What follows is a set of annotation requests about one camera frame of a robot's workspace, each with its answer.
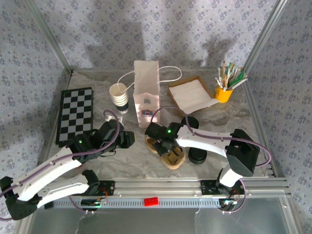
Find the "patterned wallpaper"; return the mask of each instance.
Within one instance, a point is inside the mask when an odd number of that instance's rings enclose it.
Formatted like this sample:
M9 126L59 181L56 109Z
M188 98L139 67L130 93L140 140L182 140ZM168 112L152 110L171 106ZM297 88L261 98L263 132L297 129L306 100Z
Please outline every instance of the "patterned wallpaper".
M68 75L21 0L0 0L0 178L33 169ZM7 217L4 199L0 216ZM0 222L0 234L14 222Z
M73 68L243 65L276 0L36 0Z
M290 2L249 77L274 159L312 234L312 3Z

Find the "white cord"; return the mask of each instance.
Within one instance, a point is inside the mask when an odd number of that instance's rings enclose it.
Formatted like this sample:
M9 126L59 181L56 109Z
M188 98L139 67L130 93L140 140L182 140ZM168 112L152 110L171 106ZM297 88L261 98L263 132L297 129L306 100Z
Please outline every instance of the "white cord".
M128 73L124 74L122 77L119 78L119 80L117 81L117 87L118 87L119 92L126 92L132 85L135 84L135 83L133 82L133 83L130 84L129 87L126 88L124 91L121 91L121 90L119 89L119 81L120 81L122 78L124 78L125 76L127 76L127 75L129 75L129 74L131 74L131 73L133 73L133 72L134 72L134 71L128 72Z
M157 71L159 71L160 69L163 69L163 68L167 68L167 67L172 67L172 68L176 68L176 69L178 69L178 70L180 71L180 77L179 77L178 79L180 79L180 78L182 77L182 71L181 71L181 69L180 69L180 68L178 68L178 67L174 67L174 66L165 66L165 67L160 67L160 68L158 68L158 70L157 70ZM162 83L162 82L171 82L171 81L176 81L176 80L178 80L178 79L172 79L172 80L162 80L162 81L158 81L158 82L157 82L157 84Z

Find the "black lid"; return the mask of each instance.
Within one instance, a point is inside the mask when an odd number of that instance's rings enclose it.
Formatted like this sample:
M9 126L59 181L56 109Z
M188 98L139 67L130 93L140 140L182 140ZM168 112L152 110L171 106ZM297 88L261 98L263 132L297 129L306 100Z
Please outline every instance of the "black lid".
M199 122L195 117L192 116L187 116L187 119L189 121L190 127L198 129L199 128ZM186 125L186 118L184 117L183 120L181 121L182 124Z
M190 148L189 159L192 163L199 165L202 164L207 157L207 151L197 148Z

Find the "glass panel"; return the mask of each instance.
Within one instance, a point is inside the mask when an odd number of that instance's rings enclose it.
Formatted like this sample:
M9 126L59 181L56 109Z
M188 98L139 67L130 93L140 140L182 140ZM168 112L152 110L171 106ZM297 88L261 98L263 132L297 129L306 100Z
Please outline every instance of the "glass panel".
M101 209L85 216L74 208L39 209L29 234L288 234L279 198L247 199L233 214L213 208Z

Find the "wooden sandal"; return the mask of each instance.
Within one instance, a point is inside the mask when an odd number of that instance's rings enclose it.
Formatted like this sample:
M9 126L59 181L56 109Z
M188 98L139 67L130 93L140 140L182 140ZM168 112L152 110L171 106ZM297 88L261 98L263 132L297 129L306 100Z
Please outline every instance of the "wooden sandal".
M155 143L156 140L151 139L150 137L145 138L147 148L154 154L157 154L157 151L154 148ZM172 151L160 158L162 163L171 170L178 169L185 161L185 152L183 152L179 147L175 148L175 152L176 154Z

